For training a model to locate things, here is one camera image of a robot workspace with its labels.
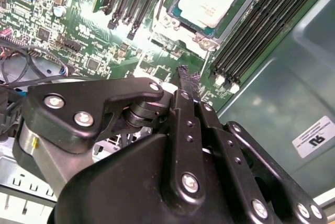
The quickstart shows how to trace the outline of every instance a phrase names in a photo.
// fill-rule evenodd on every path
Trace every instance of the gray metal panel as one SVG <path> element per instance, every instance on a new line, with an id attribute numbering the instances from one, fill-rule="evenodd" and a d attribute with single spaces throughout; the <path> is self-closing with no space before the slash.
<path id="1" fill-rule="evenodd" d="M 319 0 L 219 113 L 240 123 L 312 197 L 335 187 L 335 138 L 301 158 L 292 141 L 335 122 L 335 0 Z"/>

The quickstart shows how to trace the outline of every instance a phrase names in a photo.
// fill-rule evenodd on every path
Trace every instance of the white sticker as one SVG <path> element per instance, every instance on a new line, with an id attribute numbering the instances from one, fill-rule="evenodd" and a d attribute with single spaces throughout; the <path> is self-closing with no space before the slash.
<path id="1" fill-rule="evenodd" d="M 303 134 L 293 140 L 292 144 L 297 149 L 299 155 L 304 158 L 334 136 L 334 123 L 327 116 L 323 116 Z"/>

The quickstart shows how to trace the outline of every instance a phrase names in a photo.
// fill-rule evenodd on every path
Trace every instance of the metal screw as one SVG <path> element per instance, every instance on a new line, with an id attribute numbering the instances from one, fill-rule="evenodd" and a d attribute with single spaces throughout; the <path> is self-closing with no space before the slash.
<path id="1" fill-rule="evenodd" d="M 87 113 L 87 112 L 84 112 L 84 111 L 82 111 L 80 113 L 77 113 L 74 116 L 74 121 L 78 125 L 84 126 L 84 127 L 89 127 L 94 123 L 94 119 L 93 119 L 92 115 Z"/>
<path id="2" fill-rule="evenodd" d="M 256 214 L 258 214 L 259 217 L 261 217 L 263 219 L 267 218 L 266 208 L 264 207 L 264 205 L 258 199 L 254 199 L 252 201 L 252 206 L 253 206 L 253 209 L 255 209 Z"/>
<path id="3" fill-rule="evenodd" d="M 150 88 L 152 88 L 154 91 L 159 91 L 159 87 L 155 83 L 150 83 Z"/>
<path id="4" fill-rule="evenodd" d="M 236 162 L 236 163 L 238 163 L 238 164 L 240 165 L 242 161 L 241 161 L 241 159 L 240 159 L 240 158 L 238 158 L 238 157 L 235 157 L 235 162 Z"/>
<path id="5" fill-rule="evenodd" d="M 310 209 L 312 209 L 313 214 L 314 214 L 317 218 L 322 219 L 322 214 L 320 213 L 319 209 L 318 209 L 316 206 L 314 206 L 314 205 L 310 205 Z"/>
<path id="6" fill-rule="evenodd" d="M 205 109 L 206 109 L 206 110 L 208 110 L 208 111 L 211 111 L 211 110 L 212 110 L 212 108 L 211 108 L 209 105 L 204 104 L 204 106 L 205 106 Z"/>
<path id="7" fill-rule="evenodd" d="M 194 123 L 193 123 L 192 121 L 188 121 L 188 122 L 187 122 L 187 126 L 188 126 L 188 127 L 194 127 Z"/>
<path id="8" fill-rule="evenodd" d="M 303 204 L 298 203 L 297 207 L 298 207 L 300 213 L 302 214 L 302 216 L 304 216 L 307 219 L 310 217 L 308 210 L 306 209 L 306 207 Z"/>
<path id="9" fill-rule="evenodd" d="M 241 132 L 241 128 L 237 125 L 233 125 L 235 131 Z"/>
<path id="10" fill-rule="evenodd" d="M 44 103 L 46 106 L 52 109 L 60 109 L 64 106 L 65 102 L 63 99 L 57 96 L 48 96 L 44 99 Z"/>
<path id="11" fill-rule="evenodd" d="M 183 175 L 182 183 L 185 189 L 190 193 L 196 193 L 199 190 L 199 184 L 197 179 L 188 173 L 185 173 Z"/>
<path id="12" fill-rule="evenodd" d="M 186 92 L 182 92 L 182 97 L 189 100 L 189 95 Z"/>
<path id="13" fill-rule="evenodd" d="M 189 143 L 193 143 L 193 137 L 190 136 L 190 135 L 188 135 L 188 136 L 186 137 L 186 140 L 187 140 L 187 142 L 189 142 Z"/>

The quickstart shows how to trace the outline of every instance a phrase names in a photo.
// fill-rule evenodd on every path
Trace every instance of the capacitor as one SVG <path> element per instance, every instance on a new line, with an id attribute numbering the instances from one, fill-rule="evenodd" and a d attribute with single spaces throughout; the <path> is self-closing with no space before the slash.
<path id="1" fill-rule="evenodd" d="M 56 17 L 61 18 L 61 17 L 65 16 L 65 14 L 66 14 L 66 8 L 64 6 L 55 7 L 55 8 L 53 8 L 53 14 Z"/>
<path id="2" fill-rule="evenodd" d="M 5 28 L 4 30 L 0 31 L 0 37 L 10 37 L 13 32 L 14 30 L 11 27 Z"/>

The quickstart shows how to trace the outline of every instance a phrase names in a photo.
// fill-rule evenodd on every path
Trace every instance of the wire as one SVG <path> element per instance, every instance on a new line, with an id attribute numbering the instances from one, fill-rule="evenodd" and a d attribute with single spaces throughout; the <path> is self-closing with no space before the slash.
<path id="1" fill-rule="evenodd" d="M 27 62 L 28 65 L 30 66 L 30 68 L 32 69 L 32 71 L 34 71 L 34 73 L 40 78 L 43 79 L 45 77 L 47 77 L 43 72 L 41 72 L 38 67 L 35 65 L 35 63 L 33 62 L 31 55 L 27 55 Z"/>
<path id="2" fill-rule="evenodd" d="M 1 72 L 2 72 L 2 75 L 4 77 L 5 82 L 9 83 L 8 74 L 5 72 L 5 61 L 7 60 L 7 58 L 9 56 L 11 56 L 15 51 L 18 51 L 19 53 L 21 53 L 26 58 L 26 60 L 27 60 L 27 57 L 29 55 L 26 51 L 20 49 L 17 46 L 9 44 L 9 43 L 3 42 L 3 43 L 0 44 L 0 47 L 2 47 L 3 52 L 4 52 L 4 55 L 3 55 L 3 57 L 0 61 Z M 9 54 L 6 54 L 4 48 L 10 48 L 10 49 L 12 49 L 12 51 L 10 51 Z M 19 77 L 15 81 L 16 82 L 20 81 L 22 79 L 22 77 L 27 73 L 28 69 L 29 69 L 29 63 L 28 63 L 28 61 L 26 61 L 26 65 L 25 65 L 23 71 L 21 72 L 21 74 L 19 75 Z"/>
<path id="3" fill-rule="evenodd" d="M 38 84 L 46 83 L 46 82 L 52 82 L 56 80 L 71 80 L 71 79 L 77 79 L 77 80 L 82 80 L 82 81 L 92 81 L 90 77 L 57 75 L 57 76 L 48 76 L 43 79 L 35 79 L 35 80 L 24 81 L 24 82 L 10 83 L 8 84 L 8 87 L 19 88 L 19 87 L 25 87 L 25 86 L 38 85 Z"/>
<path id="4" fill-rule="evenodd" d="M 43 53 L 45 53 L 46 55 L 54 58 L 55 60 L 57 60 L 62 66 L 63 68 L 65 69 L 65 76 L 68 76 L 69 74 L 69 68 L 68 66 L 59 58 L 57 57 L 55 54 L 53 54 L 52 52 L 46 50 L 45 48 L 42 48 L 42 47 L 39 47 L 39 46 L 33 46 L 33 45 L 29 45 L 29 46 L 21 46 L 20 47 L 21 49 L 35 49 L 35 50 L 40 50 L 42 51 Z"/>

